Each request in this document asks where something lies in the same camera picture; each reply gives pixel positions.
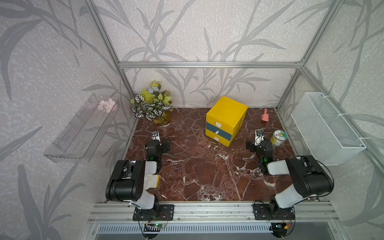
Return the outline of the yellow drawer cabinet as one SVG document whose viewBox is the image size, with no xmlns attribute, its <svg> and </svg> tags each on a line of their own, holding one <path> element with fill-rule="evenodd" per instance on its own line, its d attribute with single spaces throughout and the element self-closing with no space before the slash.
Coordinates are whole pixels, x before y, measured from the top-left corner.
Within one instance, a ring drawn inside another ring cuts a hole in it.
<svg viewBox="0 0 384 240">
<path fill-rule="evenodd" d="M 206 114 L 206 136 L 229 147 L 244 122 L 248 107 L 227 97 Z"/>
</svg>

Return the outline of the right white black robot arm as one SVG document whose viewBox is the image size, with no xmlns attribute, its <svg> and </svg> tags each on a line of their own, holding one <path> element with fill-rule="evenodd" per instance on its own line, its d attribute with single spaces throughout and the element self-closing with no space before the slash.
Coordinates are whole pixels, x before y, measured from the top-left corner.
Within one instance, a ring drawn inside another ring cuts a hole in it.
<svg viewBox="0 0 384 240">
<path fill-rule="evenodd" d="M 305 199 L 324 197 L 335 187 L 333 176 L 328 174 L 321 166 L 321 162 L 312 155 L 274 161 L 274 148 L 267 140 L 262 140 L 259 144 L 247 141 L 246 149 L 257 154 L 258 166 L 264 175 L 291 177 L 292 184 L 270 199 L 268 211 L 272 216 L 290 211 Z"/>
</svg>

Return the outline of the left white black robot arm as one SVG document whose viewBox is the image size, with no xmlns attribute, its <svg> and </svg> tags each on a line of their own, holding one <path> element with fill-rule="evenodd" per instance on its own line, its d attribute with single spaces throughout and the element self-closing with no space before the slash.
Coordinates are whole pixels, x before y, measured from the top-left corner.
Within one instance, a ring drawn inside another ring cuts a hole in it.
<svg viewBox="0 0 384 240">
<path fill-rule="evenodd" d="M 146 160 L 116 162 L 105 191 L 107 201 L 129 202 L 143 212 L 159 211 L 157 197 L 145 190 L 145 176 L 158 175 L 162 167 L 162 155 L 171 150 L 170 142 L 151 140 L 146 150 Z"/>
</svg>

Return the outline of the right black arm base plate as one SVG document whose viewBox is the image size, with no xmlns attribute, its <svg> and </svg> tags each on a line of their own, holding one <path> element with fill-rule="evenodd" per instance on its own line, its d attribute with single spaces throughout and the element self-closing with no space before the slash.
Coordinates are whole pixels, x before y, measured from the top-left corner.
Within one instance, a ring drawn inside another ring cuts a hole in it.
<svg viewBox="0 0 384 240">
<path fill-rule="evenodd" d="M 260 202 L 253 204 L 253 213 L 255 220 L 265 220 L 265 221 L 274 221 L 274 220 L 295 220 L 296 215 L 294 213 L 294 208 L 281 209 L 277 204 L 269 203 L 262 204 Z"/>
</svg>

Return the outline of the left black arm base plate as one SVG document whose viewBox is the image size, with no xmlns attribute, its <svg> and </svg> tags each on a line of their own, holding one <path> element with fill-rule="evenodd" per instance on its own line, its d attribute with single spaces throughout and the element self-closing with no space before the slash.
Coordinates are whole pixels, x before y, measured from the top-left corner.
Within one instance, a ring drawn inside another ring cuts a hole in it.
<svg viewBox="0 0 384 240">
<path fill-rule="evenodd" d="M 175 205 L 160 204 L 149 210 L 135 207 L 133 221 L 172 221 L 174 213 Z"/>
</svg>

